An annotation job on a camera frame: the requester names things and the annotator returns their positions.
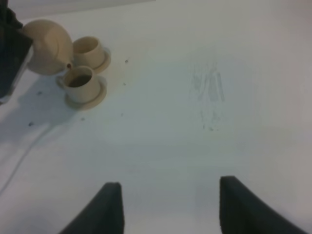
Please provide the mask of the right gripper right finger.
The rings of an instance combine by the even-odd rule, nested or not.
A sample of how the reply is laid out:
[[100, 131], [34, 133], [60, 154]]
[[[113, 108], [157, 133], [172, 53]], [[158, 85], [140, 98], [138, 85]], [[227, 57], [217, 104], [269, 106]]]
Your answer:
[[304, 234], [235, 176], [220, 178], [219, 223], [223, 234]]

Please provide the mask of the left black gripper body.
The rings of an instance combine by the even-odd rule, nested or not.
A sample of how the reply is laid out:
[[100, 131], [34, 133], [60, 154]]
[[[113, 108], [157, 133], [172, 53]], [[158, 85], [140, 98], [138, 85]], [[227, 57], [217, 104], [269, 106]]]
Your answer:
[[18, 21], [15, 12], [8, 7], [8, 0], [0, 0], [0, 22], [16, 30], [23, 28], [23, 24]]

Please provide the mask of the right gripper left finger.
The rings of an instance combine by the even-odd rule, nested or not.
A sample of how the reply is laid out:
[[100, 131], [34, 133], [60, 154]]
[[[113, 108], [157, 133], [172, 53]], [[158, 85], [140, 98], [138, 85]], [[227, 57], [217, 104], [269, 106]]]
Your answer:
[[88, 205], [61, 231], [62, 234], [122, 234], [125, 217], [122, 187], [109, 182]]

